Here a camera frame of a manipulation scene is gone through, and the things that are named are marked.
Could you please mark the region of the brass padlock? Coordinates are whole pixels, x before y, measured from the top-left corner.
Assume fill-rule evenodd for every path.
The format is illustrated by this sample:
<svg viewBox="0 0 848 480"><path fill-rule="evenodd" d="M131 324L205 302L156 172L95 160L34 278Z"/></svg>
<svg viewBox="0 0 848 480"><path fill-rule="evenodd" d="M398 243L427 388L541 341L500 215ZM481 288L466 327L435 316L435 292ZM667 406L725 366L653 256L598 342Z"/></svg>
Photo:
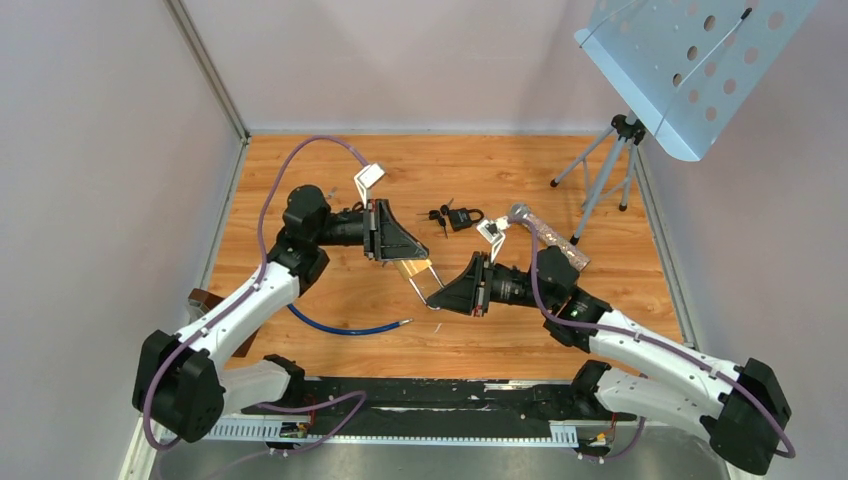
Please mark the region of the brass padlock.
<svg viewBox="0 0 848 480"><path fill-rule="evenodd" d="M393 266L396 268L398 273L404 278L413 288L416 295L419 299L425 304L425 306L433 311L438 311L439 307L431 306L427 301L427 296L424 295L418 284L415 282L415 278L422 273L429 273L433 276L439 288L443 288L445 286L441 277L438 275L437 271L434 269L432 261L430 259L407 259L407 260L394 260L392 261Z"/></svg>

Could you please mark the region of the small black padlock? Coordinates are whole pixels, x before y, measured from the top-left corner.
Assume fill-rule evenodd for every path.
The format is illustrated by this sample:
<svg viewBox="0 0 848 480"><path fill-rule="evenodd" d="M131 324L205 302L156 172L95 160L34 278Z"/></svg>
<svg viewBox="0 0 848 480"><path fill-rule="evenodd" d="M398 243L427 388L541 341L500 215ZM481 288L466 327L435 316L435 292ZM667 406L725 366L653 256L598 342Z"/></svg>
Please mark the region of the small black padlock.
<svg viewBox="0 0 848 480"><path fill-rule="evenodd" d="M446 216L451 230L459 232L476 226L484 218L484 213L480 209L448 208Z"/></svg>

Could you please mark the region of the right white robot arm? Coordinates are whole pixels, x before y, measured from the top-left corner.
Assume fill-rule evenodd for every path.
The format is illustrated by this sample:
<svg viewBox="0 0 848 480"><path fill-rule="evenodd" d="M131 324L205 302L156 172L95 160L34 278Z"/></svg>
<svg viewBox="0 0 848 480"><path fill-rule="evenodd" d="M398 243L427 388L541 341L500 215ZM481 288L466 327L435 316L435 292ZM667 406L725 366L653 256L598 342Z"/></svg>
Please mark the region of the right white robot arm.
<svg viewBox="0 0 848 480"><path fill-rule="evenodd" d="M739 365L673 342L581 289L578 279L557 247L538 251L526 271L476 252L426 303L474 317L493 303L539 310L553 339L597 357L578 371L570 392L584 417L606 410L661 421L757 476L775 457L793 457L785 433L792 411L768 364L750 358Z"/></svg>

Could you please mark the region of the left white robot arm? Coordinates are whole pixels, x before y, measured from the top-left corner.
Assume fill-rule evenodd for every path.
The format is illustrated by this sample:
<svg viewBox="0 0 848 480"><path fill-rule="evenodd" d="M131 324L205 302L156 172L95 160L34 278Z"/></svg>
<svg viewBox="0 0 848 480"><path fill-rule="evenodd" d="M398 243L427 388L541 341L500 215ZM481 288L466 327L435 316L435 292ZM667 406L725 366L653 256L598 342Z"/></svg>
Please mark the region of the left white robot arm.
<svg viewBox="0 0 848 480"><path fill-rule="evenodd" d="M143 342L132 405L155 439L153 424L196 442L223 415L270 403L298 411L306 386L275 357L225 372L235 351L276 312L294 303L329 264L328 246L360 246L374 261L425 260L428 248L395 218L386 199L359 210L334 212L321 189L303 185L286 200L283 226L255 272L200 319L174 334L162 330Z"/></svg>

